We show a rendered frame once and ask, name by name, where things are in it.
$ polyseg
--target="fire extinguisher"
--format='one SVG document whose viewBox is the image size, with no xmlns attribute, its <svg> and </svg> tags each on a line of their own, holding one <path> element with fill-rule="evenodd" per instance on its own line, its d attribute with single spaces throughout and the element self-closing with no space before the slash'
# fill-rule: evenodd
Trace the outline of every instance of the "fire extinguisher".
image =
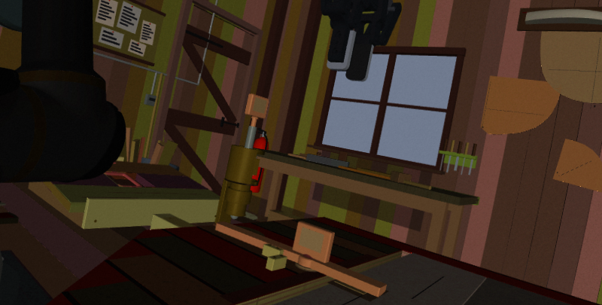
<svg viewBox="0 0 602 305">
<path fill-rule="evenodd" d="M 266 131 L 262 129 L 258 129 L 258 131 L 260 132 L 260 137 L 255 139 L 255 142 L 253 143 L 253 148 L 259 148 L 260 150 L 269 150 L 268 136 Z M 251 186 L 251 192 L 256 194 L 261 189 L 261 181 L 263 180 L 263 169 L 261 167 L 257 168 L 257 174 L 253 175 L 252 178 L 257 180 L 257 186 Z"/>
</svg>

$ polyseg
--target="paper note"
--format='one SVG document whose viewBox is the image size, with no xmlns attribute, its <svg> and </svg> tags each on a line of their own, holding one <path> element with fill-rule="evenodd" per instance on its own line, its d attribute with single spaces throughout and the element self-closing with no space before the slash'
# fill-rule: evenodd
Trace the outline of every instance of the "paper note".
<svg viewBox="0 0 602 305">
<path fill-rule="evenodd" d="M 152 45 L 155 40 L 155 31 L 157 25 L 150 23 L 146 20 L 142 20 L 142 29 L 140 30 L 140 42 Z"/>
<path fill-rule="evenodd" d="M 130 33 L 136 33 L 136 29 L 138 29 L 138 20 L 140 20 L 140 12 L 142 12 L 142 9 L 137 8 L 130 3 L 123 2 L 117 27 L 125 29 Z"/>
<path fill-rule="evenodd" d="M 115 0 L 99 0 L 99 7 L 96 10 L 96 22 L 113 27 L 117 15 L 117 6 L 119 6 L 119 2 Z"/>
<path fill-rule="evenodd" d="M 100 30 L 99 43 L 121 49 L 121 45 L 123 44 L 123 33 L 115 32 L 113 29 L 103 27 Z"/>
<path fill-rule="evenodd" d="M 136 56 L 144 56 L 144 51 L 146 50 L 146 45 L 142 44 L 139 41 L 131 40 L 129 42 L 128 51 L 134 53 Z"/>
</svg>

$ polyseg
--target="wooden wall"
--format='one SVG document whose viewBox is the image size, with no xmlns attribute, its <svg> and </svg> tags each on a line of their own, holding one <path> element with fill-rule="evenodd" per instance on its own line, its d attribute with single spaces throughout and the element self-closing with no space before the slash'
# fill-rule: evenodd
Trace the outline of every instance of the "wooden wall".
<svg viewBox="0 0 602 305">
<path fill-rule="evenodd" d="M 311 0 L 291 0 L 278 54 L 278 68 L 270 93 L 266 129 L 271 148 L 282 142 L 283 118 L 291 94 Z M 540 32 L 518 32 L 518 12 L 528 7 L 598 6 L 600 0 L 395 0 L 403 11 L 389 45 L 465 47 L 458 104 L 451 138 L 479 145 L 479 166 L 472 175 L 450 172 L 433 175 L 433 186 L 481 197 L 478 206 L 465 208 L 454 257 L 471 264 L 596 301 L 600 265 L 600 200 L 598 194 L 552 180 L 564 139 L 600 151 L 602 115 L 595 104 L 561 97 L 552 116 L 540 127 L 508 136 L 487 135 L 480 127 L 491 75 L 545 80 L 540 67 Z M 327 37 L 323 18 L 318 40 Z M 303 114 L 312 116 L 299 126 L 296 151 L 312 153 L 329 70 L 324 54 L 312 64 Z M 348 157 L 352 166 L 390 172 L 393 167 Z M 425 175 L 404 169 L 416 179 Z M 265 214 L 265 193 L 281 177 L 269 172 L 261 194 L 254 195 L 250 212 Z M 306 216 L 328 216 L 337 221 L 424 247 L 430 215 L 418 210 L 350 194 L 289 177 L 283 206 Z"/>
</svg>

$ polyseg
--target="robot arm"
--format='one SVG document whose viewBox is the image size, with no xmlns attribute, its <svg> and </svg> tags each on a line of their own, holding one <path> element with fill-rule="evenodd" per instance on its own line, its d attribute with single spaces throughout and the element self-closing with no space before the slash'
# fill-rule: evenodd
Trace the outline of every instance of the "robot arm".
<svg viewBox="0 0 602 305">
<path fill-rule="evenodd" d="M 328 68 L 346 71 L 353 81 L 366 80 L 373 48 L 388 43 L 401 4 L 393 0 L 321 0 L 321 6 L 333 28 Z"/>
</svg>

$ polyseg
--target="bulletin board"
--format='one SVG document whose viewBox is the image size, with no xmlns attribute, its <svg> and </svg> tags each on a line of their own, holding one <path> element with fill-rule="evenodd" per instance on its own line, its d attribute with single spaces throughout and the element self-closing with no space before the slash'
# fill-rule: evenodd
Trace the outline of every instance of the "bulletin board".
<svg viewBox="0 0 602 305">
<path fill-rule="evenodd" d="M 165 14 L 136 0 L 93 0 L 94 48 L 154 66 Z"/>
</svg>

